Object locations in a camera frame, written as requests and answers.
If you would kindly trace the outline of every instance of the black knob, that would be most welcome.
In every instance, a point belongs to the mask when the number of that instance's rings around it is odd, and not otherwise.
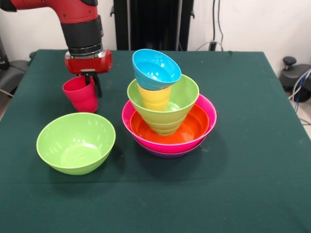
[[[283,62],[287,66],[292,66],[293,64],[295,64],[297,62],[297,60],[294,57],[284,57]]]

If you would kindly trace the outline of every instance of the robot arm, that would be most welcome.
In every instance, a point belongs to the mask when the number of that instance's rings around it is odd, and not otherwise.
[[[103,28],[97,0],[0,0],[0,8],[17,10],[52,8],[59,17],[68,52],[65,64],[72,74],[96,76],[112,67],[112,55],[103,50]]]

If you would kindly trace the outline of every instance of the bowl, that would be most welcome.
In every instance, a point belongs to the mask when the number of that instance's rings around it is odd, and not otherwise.
[[[142,146],[145,150],[147,150],[149,153],[157,156],[157,157],[160,157],[160,158],[164,158],[164,159],[174,159],[174,158],[179,158],[179,157],[182,157],[182,156],[185,156],[187,154],[189,154],[190,152],[192,152],[193,150],[195,150],[196,148],[198,148],[202,142],[204,141],[205,137],[201,139],[201,141],[192,149],[190,150],[187,150],[185,152],[181,152],[181,153],[161,153],[161,152],[157,152],[155,150],[151,150],[147,147],[145,147],[143,144],[141,144],[137,139],[135,139],[137,141],[137,143]]]
[[[155,133],[137,111],[130,119],[130,126],[134,134],[148,141],[160,144],[180,144],[190,142],[205,134],[208,129],[208,116],[200,106],[195,104],[179,129],[169,136]]]
[[[133,68],[139,85],[147,90],[160,90],[181,78],[178,64],[156,50],[142,49],[133,54]]]
[[[37,138],[40,158],[69,175],[97,169],[108,157],[116,140],[113,125],[93,113],[73,113],[49,123]]]
[[[194,80],[186,75],[172,85],[171,95],[166,111],[154,111],[144,107],[141,95],[138,90],[137,80],[134,79],[127,88],[127,96],[134,108],[153,130],[161,135],[163,128],[156,128],[156,124],[167,124],[166,134],[174,133],[182,123],[190,109],[199,97],[199,87]],[[179,121],[179,125],[173,128],[170,124]]]
[[[132,136],[139,141],[141,144],[143,144],[148,149],[154,150],[156,152],[160,153],[183,153],[185,151],[188,151],[200,143],[200,140],[205,138],[215,127],[216,121],[217,121],[217,113],[214,105],[203,95],[200,94],[198,100],[196,101],[196,104],[199,105],[201,108],[204,109],[204,111],[207,113],[209,118],[209,126],[207,131],[204,135],[200,136],[199,138],[190,141],[188,143],[181,143],[181,144],[160,144],[160,143],[154,143],[150,142],[146,139],[143,139],[142,137],[139,137],[136,135],[130,127],[130,119],[134,112],[136,111],[133,104],[128,101],[122,110],[122,121],[124,123],[124,126],[126,129],[132,134]]]

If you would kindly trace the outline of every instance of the stacked bowls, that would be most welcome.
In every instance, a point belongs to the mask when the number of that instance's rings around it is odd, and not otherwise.
[[[198,147],[216,124],[213,104],[183,75],[178,64],[155,50],[133,54],[135,79],[122,120],[137,142],[163,158],[183,156]]]

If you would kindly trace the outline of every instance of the bowl rim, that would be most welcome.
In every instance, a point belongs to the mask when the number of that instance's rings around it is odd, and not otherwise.
[[[130,98],[129,89],[130,89],[130,86],[131,86],[135,81],[137,82],[136,79],[133,79],[133,80],[130,82],[130,84],[127,86],[127,91],[126,91],[126,92],[127,92],[127,97],[129,98],[129,101],[130,101],[133,105],[135,105],[137,108],[140,108],[140,109],[142,109],[142,110],[144,110],[144,111],[147,111],[147,112],[150,112],[150,113],[161,113],[161,114],[163,114],[163,113],[173,113],[173,112],[174,112],[174,113],[177,113],[177,112],[181,112],[181,111],[183,111],[183,110],[189,108],[191,105],[194,105],[195,102],[198,100],[198,98],[199,98],[199,96],[200,96],[200,88],[199,88],[198,84],[197,84],[192,78],[190,78],[189,76],[187,76],[187,75],[185,75],[185,74],[181,74],[181,76],[184,76],[186,79],[188,79],[188,80],[190,80],[192,83],[194,83],[194,85],[196,86],[196,89],[197,89],[197,95],[196,95],[194,101],[192,101],[192,102],[191,102],[190,104],[188,104],[187,106],[185,106],[185,107],[183,107],[183,108],[181,108],[181,109],[178,109],[177,111],[172,110],[172,111],[163,112],[163,111],[149,110],[149,109],[144,108],[144,107],[141,107],[141,106],[139,106],[138,104],[136,104],[135,102],[133,102],[133,101],[131,100],[131,98]]]
[[[186,150],[186,151],[184,151],[184,152],[179,152],[179,153],[163,153],[163,152],[158,152],[158,151],[156,151],[156,150],[153,150],[153,149],[151,149],[151,148],[148,148],[148,147],[144,146],[144,145],[143,145],[141,142],[139,142],[136,138],[134,138],[134,139],[135,139],[135,140],[137,141],[137,143],[138,143],[140,146],[142,146],[145,150],[149,150],[149,151],[148,151],[149,153],[154,152],[154,153],[161,154],[161,155],[180,155],[180,154],[184,154],[184,153],[190,153],[190,152],[193,151],[194,149],[198,148],[198,147],[203,143],[203,141],[205,140],[205,138],[206,138],[206,136],[205,136],[204,138],[202,138],[201,141],[199,141],[198,144],[195,145],[193,148],[191,148],[191,149],[189,149],[189,150]]]
[[[186,144],[190,144],[190,143],[196,142],[196,141],[198,141],[198,140],[201,140],[203,137],[207,136],[207,135],[215,128],[215,125],[216,125],[216,123],[217,123],[217,111],[216,111],[215,106],[214,106],[213,103],[212,103],[208,98],[206,98],[204,95],[200,94],[200,96],[201,96],[202,98],[204,98],[205,101],[209,102],[210,106],[212,107],[213,112],[215,113],[215,122],[214,122],[213,124],[211,124],[210,117],[208,117],[208,118],[209,118],[209,125],[211,126],[210,129],[207,129],[207,131],[205,132],[205,134],[201,135],[199,138],[194,139],[194,140],[192,140],[192,141],[190,141],[190,142],[187,142],[187,143],[179,143],[179,144],[161,144],[161,143],[156,143],[156,142],[148,141],[148,140],[146,140],[146,139],[144,139],[144,138],[142,138],[142,137],[139,137],[138,135],[134,134],[134,132],[132,132],[131,129],[128,128],[127,125],[125,124],[124,117],[123,117],[126,105],[127,105],[128,103],[132,103],[130,100],[128,100],[128,101],[126,102],[126,104],[124,105],[124,107],[123,107],[123,109],[122,109],[122,122],[123,122],[124,126],[126,127],[126,129],[128,130],[128,132],[130,132],[131,135],[132,135],[133,137],[139,138],[140,140],[142,140],[142,141],[144,141],[144,142],[146,142],[146,143],[151,143],[151,144],[157,145],[157,146],[170,146],[170,147],[184,146],[184,145],[186,145]]]
[[[62,118],[66,118],[66,117],[69,117],[69,116],[72,116],[72,115],[95,115],[99,118],[102,118],[103,120],[105,120],[111,127],[112,127],[112,130],[113,130],[113,143],[112,145],[110,146],[109,150],[108,150],[108,153],[105,154],[105,155],[102,155],[99,159],[97,159],[96,161],[93,161],[92,163],[89,163],[87,165],[83,165],[83,166],[77,166],[77,167],[62,167],[62,166],[56,166],[50,162],[48,162],[46,159],[44,159],[42,157],[42,155],[40,154],[39,152],[39,149],[38,149],[38,142],[39,142],[39,138],[42,136],[43,132],[46,130],[46,128],[48,128],[50,125],[52,125],[53,123],[55,123],[56,121],[59,121],[60,119]],[[40,158],[48,165],[50,166],[53,166],[53,167],[56,167],[56,168],[59,168],[59,169],[79,169],[79,168],[83,168],[83,167],[86,167],[86,166],[89,166],[89,165],[92,165],[94,163],[97,163],[98,161],[100,161],[101,159],[103,159],[104,157],[108,156],[109,155],[109,152],[112,150],[113,146],[115,145],[115,142],[116,142],[116,130],[115,128],[113,127],[112,123],[106,119],[105,117],[99,115],[99,114],[95,114],[95,113],[86,113],[86,112],[80,112],[80,113],[70,113],[70,114],[66,114],[66,115],[63,115],[63,116],[60,116],[54,120],[52,120],[49,124],[47,124],[39,133],[38,137],[37,137],[37,141],[36,141],[36,150],[37,150],[37,153],[39,154]]]
[[[157,53],[157,54],[161,54],[161,55],[163,55],[164,57],[166,57],[166,58],[172,60],[173,63],[177,66],[178,71],[179,71],[179,74],[177,75],[179,78],[175,79],[174,81],[171,81],[171,82],[163,82],[163,81],[157,81],[157,80],[153,80],[153,81],[156,81],[157,83],[171,84],[171,83],[175,83],[175,82],[177,82],[178,80],[180,80],[182,73],[181,73],[181,69],[180,69],[179,65],[177,64],[177,62],[176,62],[173,58],[171,58],[171,57],[169,57],[168,55],[166,55],[165,53],[162,53],[162,52],[157,51],[157,50],[140,49],[140,50],[136,50],[136,51],[133,53],[133,56],[132,56],[133,66],[134,66],[140,73],[144,74],[144,73],[137,67],[136,62],[134,62],[134,56],[135,56],[137,53],[139,53],[139,52],[141,52],[141,51],[144,51],[144,50],[148,50],[148,51],[155,52],[155,53]]]

